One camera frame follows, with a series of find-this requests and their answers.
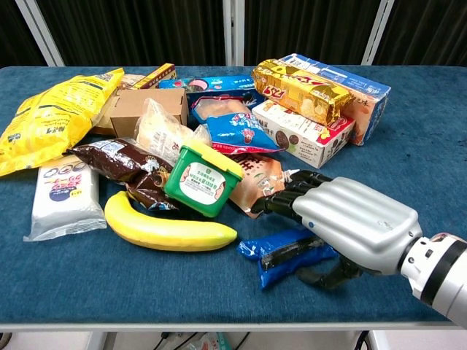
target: cardboard box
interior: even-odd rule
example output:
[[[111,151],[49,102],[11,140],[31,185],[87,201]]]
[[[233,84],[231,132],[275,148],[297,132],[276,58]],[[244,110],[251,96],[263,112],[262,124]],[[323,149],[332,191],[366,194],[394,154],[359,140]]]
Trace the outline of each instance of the cardboard box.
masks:
[[[133,137],[144,101],[152,98],[183,125],[187,125],[188,105],[184,89],[119,90],[105,113],[110,118],[117,137]]]
[[[138,82],[135,82],[129,89],[150,89],[158,88],[159,82],[165,79],[175,79],[177,77],[177,71],[175,71],[175,65],[172,63],[164,63],[162,66],[157,68],[155,71],[149,73],[146,77],[142,78]]]
[[[361,146],[370,138],[385,109],[387,96],[391,90],[389,86],[296,53],[280,60],[291,66],[315,73],[348,89],[355,100],[346,106],[341,113],[345,117],[355,120],[355,129],[350,141]]]
[[[92,128],[89,133],[94,133],[97,135],[108,135],[108,136],[115,136],[115,131],[112,126],[112,122],[110,121],[110,117],[106,114],[110,104],[112,103],[112,98],[117,94],[117,90],[125,90],[130,88],[135,82],[143,79],[144,75],[137,75],[137,74],[124,74],[122,80],[120,81],[120,85],[117,89],[114,90],[112,95],[107,99],[105,105],[101,108],[99,114],[101,115],[99,118],[99,122],[97,123],[94,128]]]
[[[241,96],[244,105],[250,109],[266,100],[256,91],[253,78],[249,75],[164,80],[159,83],[159,88],[184,88],[190,110],[202,96]]]
[[[323,126],[271,100],[253,108],[253,114],[279,147],[315,168],[323,166],[347,143],[355,124],[341,116]]]

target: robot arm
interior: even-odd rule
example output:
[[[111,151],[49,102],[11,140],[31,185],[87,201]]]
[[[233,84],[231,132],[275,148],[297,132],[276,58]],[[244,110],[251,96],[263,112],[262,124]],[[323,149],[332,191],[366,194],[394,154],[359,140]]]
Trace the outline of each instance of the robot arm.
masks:
[[[252,212],[276,212],[316,233],[341,255],[328,274],[300,280],[334,288],[362,272],[407,277],[417,299],[467,327],[467,244],[447,234],[422,237],[417,212],[359,182],[299,171],[285,191],[257,200]]]

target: green plastic container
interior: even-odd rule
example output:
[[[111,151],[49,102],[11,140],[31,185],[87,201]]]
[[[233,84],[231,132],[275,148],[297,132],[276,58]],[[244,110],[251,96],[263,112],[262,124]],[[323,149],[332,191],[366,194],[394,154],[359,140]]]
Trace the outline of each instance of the green plastic container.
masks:
[[[202,142],[191,140],[182,146],[163,190],[203,215],[215,217],[242,179],[239,164]]]

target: brown chocolate package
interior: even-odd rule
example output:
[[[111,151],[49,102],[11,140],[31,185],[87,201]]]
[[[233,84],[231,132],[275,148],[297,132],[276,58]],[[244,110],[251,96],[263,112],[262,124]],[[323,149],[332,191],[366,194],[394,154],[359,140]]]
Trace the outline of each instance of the brown chocolate package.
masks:
[[[168,173],[142,173],[132,183],[125,183],[130,197],[147,210],[177,209],[177,203],[163,192]]]
[[[133,182],[140,173],[170,172],[172,166],[152,155],[132,139],[110,139],[68,149],[108,179]]]
[[[231,157],[242,166],[244,178],[233,189],[230,199],[249,217],[252,205],[258,198],[284,190],[282,167],[278,160],[264,155],[243,153]]]

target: biscuit box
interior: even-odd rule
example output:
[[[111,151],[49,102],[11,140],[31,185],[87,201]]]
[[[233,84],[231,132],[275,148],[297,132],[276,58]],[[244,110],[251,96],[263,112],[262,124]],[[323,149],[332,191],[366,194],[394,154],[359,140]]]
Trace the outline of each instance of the biscuit box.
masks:
[[[266,100],[255,90],[255,84],[249,75],[163,80],[159,83],[159,88],[184,88],[190,111],[202,96],[241,96],[243,104],[250,109]]]
[[[350,142],[363,145],[376,128],[387,103],[391,88],[342,69],[314,61],[293,53],[280,59],[296,68],[312,72],[323,79],[340,84],[355,97],[352,103],[341,111],[355,120],[355,129]]]
[[[324,165],[347,143],[355,124],[341,116],[323,126],[271,100],[253,108],[253,114],[279,147],[315,168]]]

